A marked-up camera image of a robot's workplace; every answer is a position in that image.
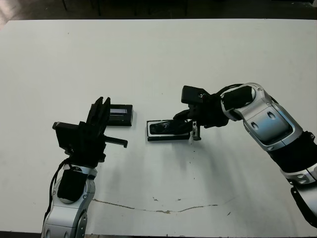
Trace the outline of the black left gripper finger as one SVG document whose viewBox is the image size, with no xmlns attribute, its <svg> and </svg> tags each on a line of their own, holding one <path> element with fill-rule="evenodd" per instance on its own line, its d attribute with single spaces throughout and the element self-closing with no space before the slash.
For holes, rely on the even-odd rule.
<svg viewBox="0 0 317 238">
<path fill-rule="evenodd" d="M 103 97 L 99 98 L 98 124 L 100 127 L 106 127 L 110 115 L 110 97 L 103 102 Z"/>
<path fill-rule="evenodd" d="M 99 120 L 99 113 L 103 105 L 103 97 L 99 97 L 92 105 L 88 113 L 86 123 L 97 123 Z"/>
</svg>

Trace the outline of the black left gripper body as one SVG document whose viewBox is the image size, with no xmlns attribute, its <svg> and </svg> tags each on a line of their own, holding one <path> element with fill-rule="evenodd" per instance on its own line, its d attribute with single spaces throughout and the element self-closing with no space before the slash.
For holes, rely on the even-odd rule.
<svg viewBox="0 0 317 238">
<path fill-rule="evenodd" d="M 106 122 L 101 124 L 79 122 L 74 137 L 65 149 L 65 154 L 69 156 L 72 164 L 95 167 L 98 163 L 103 163 L 106 158 L 104 150 L 107 143 L 127 147 L 127 140 L 106 136 L 106 127 Z"/>
</svg>

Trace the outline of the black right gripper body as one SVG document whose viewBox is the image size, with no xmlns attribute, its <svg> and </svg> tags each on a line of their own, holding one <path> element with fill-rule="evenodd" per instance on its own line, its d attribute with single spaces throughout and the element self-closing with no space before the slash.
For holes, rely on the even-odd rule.
<svg viewBox="0 0 317 238">
<path fill-rule="evenodd" d="M 193 140 L 201 140 L 200 127 L 222 127 L 228 124 L 228 117 L 223 113 L 221 98 L 217 95 L 203 95 L 199 103 L 191 103 L 188 119 L 193 123 Z"/>
</svg>

